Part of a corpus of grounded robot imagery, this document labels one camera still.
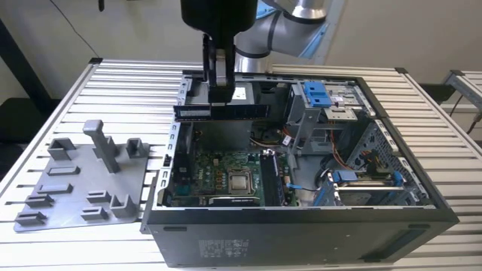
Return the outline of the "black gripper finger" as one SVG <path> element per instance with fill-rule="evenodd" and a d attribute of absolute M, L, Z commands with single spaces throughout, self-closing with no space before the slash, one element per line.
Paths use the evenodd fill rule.
<path fill-rule="evenodd" d="M 234 37 L 212 39 L 203 34 L 203 76 L 208 83 L 208 102 L 230 103 L 235 87 Z"/>

